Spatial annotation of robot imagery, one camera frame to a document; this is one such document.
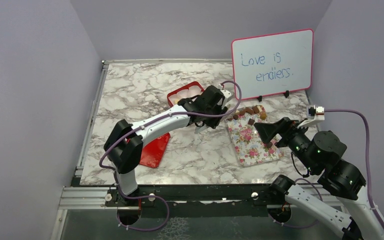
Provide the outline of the red box lid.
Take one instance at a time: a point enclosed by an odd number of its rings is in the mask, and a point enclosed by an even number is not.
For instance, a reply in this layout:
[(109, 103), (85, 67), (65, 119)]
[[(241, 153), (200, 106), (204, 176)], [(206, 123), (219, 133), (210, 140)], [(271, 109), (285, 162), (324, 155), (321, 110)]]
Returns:
[(148, 168), (156, 169), (165, 154), (171, 135), (165, 133), (147, 144), (141, 153), (139, 164)]

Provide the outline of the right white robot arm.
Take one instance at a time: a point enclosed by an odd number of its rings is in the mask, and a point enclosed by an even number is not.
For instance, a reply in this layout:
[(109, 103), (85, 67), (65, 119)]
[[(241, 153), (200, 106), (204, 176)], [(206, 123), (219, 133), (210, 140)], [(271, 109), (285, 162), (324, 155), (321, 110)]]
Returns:
[(275, 123), (257, 122), (253, 126), (264, 144), (280, 135), (281, 139), (274, 145), (288, 147), (309, 175), (319, 176), (317, 182), (346, 207), (348, 214), (305, 193), (285, 175), (279, 175), (269, 186), (268, 196), (272, 202), (285, 201), (300, 207), (344, 240), (384, 240), (384, 217), (370, 201), (369, 181), (355, 165), (342, 159), (347, 146), (332, 131), (319, 131), (309, 139), (307, 128), (288, 117)]

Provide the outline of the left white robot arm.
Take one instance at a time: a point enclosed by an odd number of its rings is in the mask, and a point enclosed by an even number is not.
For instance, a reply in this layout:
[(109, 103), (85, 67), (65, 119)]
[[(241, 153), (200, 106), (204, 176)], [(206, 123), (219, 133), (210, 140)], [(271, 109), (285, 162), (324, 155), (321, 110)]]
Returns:
[(208, 86), (201, 94), (182, 98), (170, 109), (151, 118), (129, 123), (118, 121), (104, 144), (103, 159), (109, 159), (119, 186), (118, 199), (124, 205), (137, 200), (138, 184), (135, 169), (141, 161), (143, 148), (155, 139), (191, 125), (197, 131), (216, 128), (226, 116), (226, 103), (232, 93), (222, 86)]

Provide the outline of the metal serving tongs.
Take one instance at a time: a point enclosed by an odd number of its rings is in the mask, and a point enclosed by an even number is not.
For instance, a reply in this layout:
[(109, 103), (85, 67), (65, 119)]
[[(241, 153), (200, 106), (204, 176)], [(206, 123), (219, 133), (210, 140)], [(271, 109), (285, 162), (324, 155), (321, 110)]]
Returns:
[(195, 130), (194, 130), (194, 133), (195, 133), (195, 134), (199, 134), (199, 133), (205, 131), (207, 128), (208, 128), (208, 126), (205, 125), (205, 124), (202, 125), (202, 126), (196, 126), (196, 127), (195, 127)]

